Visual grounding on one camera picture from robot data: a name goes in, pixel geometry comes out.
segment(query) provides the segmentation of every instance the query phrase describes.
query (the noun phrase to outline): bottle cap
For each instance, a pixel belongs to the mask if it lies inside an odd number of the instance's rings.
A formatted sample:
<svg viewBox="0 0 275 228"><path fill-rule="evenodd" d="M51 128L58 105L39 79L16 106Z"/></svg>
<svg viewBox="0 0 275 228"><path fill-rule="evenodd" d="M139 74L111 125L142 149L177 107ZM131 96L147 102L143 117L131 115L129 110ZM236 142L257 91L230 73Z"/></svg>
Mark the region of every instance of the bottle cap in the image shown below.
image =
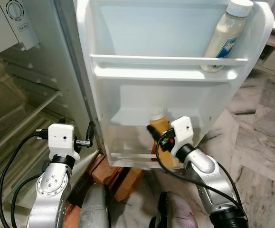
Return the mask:
<svg viewBox="0 0 275 228"><path fill-rule="evenodd" d="M162 109L157 108L157 109L154 109L153 112L151 113L150 120L159 120L163 117L164 115L163 115Z"/></svg>
<svg viewBox="0 0 275 228"><path fill-rule="evenodd" d="M230 0L226 12L236 17L247 17L252 7L250 0Z"/></svg>

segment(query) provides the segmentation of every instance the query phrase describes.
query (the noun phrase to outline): bottle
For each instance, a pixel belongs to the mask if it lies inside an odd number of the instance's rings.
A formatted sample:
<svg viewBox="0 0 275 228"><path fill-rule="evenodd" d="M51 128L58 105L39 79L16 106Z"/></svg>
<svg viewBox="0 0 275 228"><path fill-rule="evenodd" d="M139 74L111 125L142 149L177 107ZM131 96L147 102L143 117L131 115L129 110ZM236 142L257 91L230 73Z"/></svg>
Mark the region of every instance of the bottle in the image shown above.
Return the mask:
<svg viewBox="0 0 275 228"><path fill-rule="evenodd" d="M243 32L246 17L253 2L250 0L230 0L226 13L219 20L204 57L227 58L237 38ZM216 73L224 66L200 65L205 72Z"/></svg>
<svg viewBox="0 0 275 228"><path fill-rule="evenodd" d="M169 120L163 116L162 111L156 110L152 113L150 118L150 125L152 125L161 135L163 135L163 132L168 130L169 127ZM156 154L156 144L157 142L154 141L153 148L152 148L152 154ZM161 158L161 162L167 167L167 168L175 168L179 165L179 161L175 158L173 158L169 151L162 151L161 148L159 148L159 156Z"/></svg>

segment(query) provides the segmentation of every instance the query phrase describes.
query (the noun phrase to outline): yellow bottle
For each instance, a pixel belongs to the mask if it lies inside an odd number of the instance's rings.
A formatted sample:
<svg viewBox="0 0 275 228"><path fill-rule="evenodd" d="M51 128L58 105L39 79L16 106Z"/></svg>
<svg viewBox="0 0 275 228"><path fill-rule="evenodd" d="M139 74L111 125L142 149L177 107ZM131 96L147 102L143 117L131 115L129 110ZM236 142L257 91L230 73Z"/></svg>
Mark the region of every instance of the yellow bottle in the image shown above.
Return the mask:
<svg viewBox="0 0 275 228"><path fill-rule="evenodd" d="M169 129L169 120L166 117L164 117L161 112L157 112L152 114L150 118L150 125L152 125L161 135L163 135L162 133ZM157 142L154 141L152 154L156 154L156 144ZM178 160L174 159L169 151L164 152L161 148L159 148L159 156L161 158L161 162L167 168L175 168L179 165Z"/></svg>

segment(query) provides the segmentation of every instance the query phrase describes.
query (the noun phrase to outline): black cable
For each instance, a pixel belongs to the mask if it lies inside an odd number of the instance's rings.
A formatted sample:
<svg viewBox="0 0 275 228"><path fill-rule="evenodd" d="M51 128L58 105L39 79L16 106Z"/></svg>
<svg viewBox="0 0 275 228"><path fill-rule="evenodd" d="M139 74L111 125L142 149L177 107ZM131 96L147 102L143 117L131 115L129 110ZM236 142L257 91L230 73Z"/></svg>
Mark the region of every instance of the black cable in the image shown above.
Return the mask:
<svg viewBox="0 0 275 228"><path fill-rule="evenodd" d="M17 228L17 225L16 225L16 221L15 221L15 206L16 206L16 199L17 199L17 196L20 192L20 190L22 189L22 187L27 184L28 182L40 177L42 175L42 173L40 174L37 174L35 176L32 176L28 179L26 179L25 181L23 181L19 186L18 188L16 189L15 193L14 193L14 196L13 196L13 200L12 200L12 205L10 207L10 220L12 222L12 226L13 228Z"/></svg>
<svg viewBox="0 0 275 228"><path fill-rule="evenodd" d="M242 204L242 201L241 201L241 198L240 198L240 195L238 193L238 190L237 190L237 187L236 187L236 184L234 183L234 181L232 180L230 174L227 172L227 170L224 168L224 166L222 166L219 162L218 162L218 166L224 171L224 173L226 174L226 176L228 177L231 185L232 185L232 188L233 188L233 191L236 195L236 199L238 201L238 203L241 205L241 207L243 207L243 204Z"/></svg>
<svg viewBox="0 0 275 228"><path fill-rule="evenodd" d="M217 190L217 189L215 189L215 188L213 188L213 187L210 187L210 186L208 186L208 185L206 185L206 184L204 184L204 183L202 183L202 182L200 182L200 181L196 181L196 180L193 180L193 179L189 179L189 178L187 178L187 177L185 177L185 176L182 176L182 175L180 175L180 174L177 174L177 173L175 173L175 172L172 172L172 171L170 171L166 166L164 166L164 164L161 162L161 159L160 159L160 156L159 156L159 147L160 147L160 143L161 143L161 141L162 141L164 138L165 138L165 135L163 135L163 136L157 141L157 144L156 144L156 158L157 158L157 161L158 161L158 163L160 164L160 166L165 170L165 172L166 172L167 174L170 174L170 175L172 175L172 176L174 176L174 177L177 177L177 178L179 178L179 179L182 179L182 180L191 182L191 183L193 183L193 184L199 185L199 186L201 186L201 187L204 187L204 188L206 188L206 189L208 189L208 190L211 190L211 191L213 191L213 192L215 192L215 193L217 193L217 194L219 194L219 195L225 197L226 199L228 199L229 201L231 201L232 203L234 203L234 205L235 205L237 208L239 208L239 209L244 213L244 215L245 215L246 218L247 218L247 215L246 215L246 213L244 212L244 210L243 210L243 208L241 207L241 205L240 205L238 202L236 202L232 197L230 197L230 196L228 196L227 194L225 194L225 193L223 193L223 192L221 192L221 191L219 191L219 190Z"/></svg>
<svg viewBox="0 0 275 228"><path fill-rule="evenodd" d="M4 214L3 214L3 206L2 206L2 187L3 187L3 181L4 181L4 178L5 178L5 175L10 167L10 165L12 164L12 162L14 161L17 153L19 152L19 150L21 149L21 147L23 146L23 144L29 140L30 138L34 137L35 135L34 134L31 134L29 136L27 136L26 138L24 138L22 140L22 142L19 144L19 146L16 148L15 152L13 153L13 155L11 156L9 162L7 163L7 165L5 166L3 172L2 172L2 175L1 175L1 178L0 178L0 220L4 226L4 228L10 228L5 217L4 217Z"/></svg>

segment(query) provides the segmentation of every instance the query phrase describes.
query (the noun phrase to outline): marble floor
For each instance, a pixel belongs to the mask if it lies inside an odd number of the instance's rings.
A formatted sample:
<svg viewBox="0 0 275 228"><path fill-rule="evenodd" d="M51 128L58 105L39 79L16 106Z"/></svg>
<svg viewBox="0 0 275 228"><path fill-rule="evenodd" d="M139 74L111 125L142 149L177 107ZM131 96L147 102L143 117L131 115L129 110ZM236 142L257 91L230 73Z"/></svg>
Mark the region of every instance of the marble floor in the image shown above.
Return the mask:
<svg viewBox="0 0 275 228"><path fill-rule="evenodd" d="M199 145L236 182L250 228L275 228L275 76L253 70ZM160 170L124 202L109 205L113 228L147 228L162 191L181 195L199 228L213 227L194 185Z"/></svg>

